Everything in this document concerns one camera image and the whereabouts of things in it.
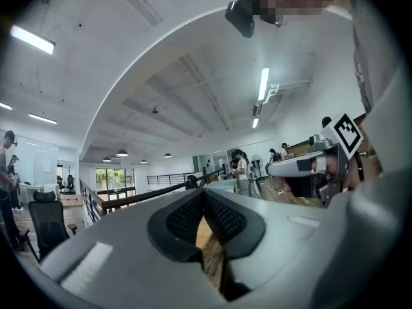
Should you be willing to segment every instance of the fluorescent light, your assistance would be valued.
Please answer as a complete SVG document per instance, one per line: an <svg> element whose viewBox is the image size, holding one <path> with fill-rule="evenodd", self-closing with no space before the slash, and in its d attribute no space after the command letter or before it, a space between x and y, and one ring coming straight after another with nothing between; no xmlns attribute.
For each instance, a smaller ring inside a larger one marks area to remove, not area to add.
<svg viewBox="0 0 412 309"><path fill-rule="evenodd" d="M263 100L265 98L266 87L268 86L269 70L270 68L262 69L262 76L260 78L259 97L257 98L257 100Z"/></svg>
<svg viewBox="0 0 412 309"><path fill-rule="evenodd" d="M0 106L1 106L2 108L7 109L7 110L13 110L11 106L8 106L7 104L4 104L4 103L0 103Z"/></svg>
<svg viewBox="0 0 412 309"><path fill-rule="evenodd" d="M52 120L52 119L43 118L43 117L34 115L33 113L29 113L28 115L31 116L34 119L39 119L39 120L42 120L42 121L45 121L45 122L49 122L51 124L57 124L57 122Z"/></svg>
<svg viewBox="0 0 412 309"><path fill-rule="evenodd" d="M23 40L27 42L28 44L31 44L32 46L35 46L38 49L41 49L45 51L46 53L49 53L50 55L53 53L54 46L55 46L54 42L43 39L42 37L39 37L38 35L35 35L29 31L23 30L22 28L16 25L12 26L12 29L10 30L10 34L15 38Z"/></svg>

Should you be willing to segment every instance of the gray plastic surface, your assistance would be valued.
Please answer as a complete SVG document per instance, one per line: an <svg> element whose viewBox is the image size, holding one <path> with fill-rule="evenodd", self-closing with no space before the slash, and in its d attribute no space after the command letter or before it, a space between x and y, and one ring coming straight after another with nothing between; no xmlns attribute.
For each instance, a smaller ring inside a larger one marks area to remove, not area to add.
<svg viewBox="0 0 412 309"><path fill-rule="evenodd" d="M99 241L113 246L113 251L77 294L86 301L104 308L200 309L225 303L199 263L171 261L147 238L146 224L152 213L195 190L108 214L56 248L44 259L41 270L59 282Z"/></svg>
<svg viewBox="0 0 412 309"><path fill-rule="evenodd" d="M232 178L230 180L222 180L222 181L218 181L218 182L211 182L207 185L205 185L203 188L204 189L219 189L219 190L225 190L228 192L233 192L234 191L234 187L236 184L236 179Z"/></svg>
<svg viewBox="0 0 412 309"><path fill-rule="evenodd" d="M297 178L303 176L310 176L313 173L311 171L300 171L297 167L298 160L314 159L318 156L324 156L323 151L316 151L313 153L304 154L295 158L289 158L285 160L278 160L266 165L266 173L270 176L283 177L283 178Z"/></svg>
<svg viewBox="0 0 412 309"><path fill-rule="evenodd" d="M205 189L257 212L267 226L251 255L227 262L236 282L251 289L230 303L208 282L200 264L171 261L147 238L152 213L190 190L109 214L56 248L41 268L59 282L99 241L113 246L113 252L78 296L104 308L342 305L367 285L397 242L411 205L410 174L364 182L354 192L336 195L328 209ZM291 220L294 216L302 218Z"/></svg>

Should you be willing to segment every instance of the ceiling light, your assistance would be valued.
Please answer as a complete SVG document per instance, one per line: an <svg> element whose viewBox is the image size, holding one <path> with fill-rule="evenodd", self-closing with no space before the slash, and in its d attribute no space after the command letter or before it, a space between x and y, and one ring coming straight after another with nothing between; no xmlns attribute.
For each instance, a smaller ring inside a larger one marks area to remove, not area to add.
<svg viewBox="0 0 412 309"><path fill-rule="evenodd" d="M23 40L27 42L28 44L31 44L32 46L35 46L38 49L41 49L45 51L46 53L49 53L50 55L53 53L54 46L55 46L54 42L43 39L42 37L39 37L38 35L33 34L29 31L23 30L22 28L16 25L12 26L12 29L10 30L10 34L15 38Z"/></svg>
<svg viewBox="0 0 412 309"><path fill-rule="evenodd" d="M1 106L2 108L7 109L7 110L13 110L12 107L11 107L11 106L8 106L7 104L0 103L0 106Z"/></svg>
<svg viewBox="0 0 412 309"><path fill-rule="evenodd" d="M127 157L129 154L126 150L119 150L119 152L116 155L119 157Z"/></svg>
<svg viewBox="0 0 412 309"><path fill-rule="evenodd" d="M31 116L34 119L39 119L39 120L42 120L42 121L45 121L45 122L49 122L51 124L57 124L57 122L52 120L52 119L43 118L43 117L34 115L33 113L29 113L28 115Z"/></svg>
<svg viewBox="0 0 412 309"><path fill-rule="evenodd" d="M253 120L253 126L252 126L252 128L256 128L256 126L258 125L258 121L259 121L259 118L255 118L255 119Z"/></svg>
<svg viewBox="0 0 412 309"><path fill-rule="evenodd" d="M266 87L268 86L269 70L270 68L262 69L262 76L260 78L259 97L257 98L257 100L263 100L265 98Z"/></svg>

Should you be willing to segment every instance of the wooden handrail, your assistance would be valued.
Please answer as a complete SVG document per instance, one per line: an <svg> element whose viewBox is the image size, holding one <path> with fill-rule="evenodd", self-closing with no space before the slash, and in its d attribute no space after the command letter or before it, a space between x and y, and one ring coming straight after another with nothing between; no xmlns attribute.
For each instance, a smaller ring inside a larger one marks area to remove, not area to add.
<svg viewBox="0 0 412 309"><path fill-rule="evenodd" d="M198 177L196 179L196 181L200 181L202 179L208 178L209 176L211 176L213 174L216 174L216 173L219 174L219 172L221 172L221 171L224 172L225 168L221 168L221 169L218 169L217 171L214 171L212 173L202 175L202 176ZM183 182L183 183L179 183L179 184L176 184L176 185L172 185L171 187L167 187L167 188L164 188L164 189L159 189L159 190L155 190L155 191L151 191L151 192L147 192L147 193L143 193L143 194L138 194L138 195L132 196L132 197L127 197L127 198L122 198L122 199L117 199L117 200L103 201L102 208L104 210L113 209L113 208L118 209L118 208L120 208L121 206L124 206L124 205L130 205L132 203L138 203L140 201L148 200L148 199L153 198L153 197L161 196L162 194L166 194L168 192L180 189L182 187L185 187L186 185L187 185L187 182Z"/></svg>
<svg viewBox="0 0 412 309"><path fill-rule="evenodd" d="M100 207L102 207L102 203L104 203L105 201L104 201L102 198L100 198L93 190L91 190L91 189L89 188L89 186L83 182L82 179L80 179L80 181L82 182L83 187L85 187L86 190L90 193L90 196L93 198L93 200L95 200L95 201L97 202L97 204L98 204Z"/></svg>

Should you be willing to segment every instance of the cable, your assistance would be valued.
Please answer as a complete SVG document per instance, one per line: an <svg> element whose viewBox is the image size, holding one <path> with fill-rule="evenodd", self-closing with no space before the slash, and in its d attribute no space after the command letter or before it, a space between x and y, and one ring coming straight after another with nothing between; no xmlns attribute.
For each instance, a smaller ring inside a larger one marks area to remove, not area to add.
<svg viewBox="0 0 412 309"><path fill-rule="evenodd" d="M12 191L12 188L10 188L10 189L8 190L8 194L7 194L7 196L6 196L6 197L4 197L4 198L2 198L2 199L0 199L0 201L6 200L6 199L9 197L9 195L10 195L11 191Z"/></svg>
<svg viewBox="0 0 412 309"><path fill-rule="evenodd" d="M364 176L364 173L363 173L363 165L362 165L362 161L361 161L361 156L359 156L358 151L355 152L355 159L356 159L356 162L358 163L359 180L364 181L365 176Z"/></svg>

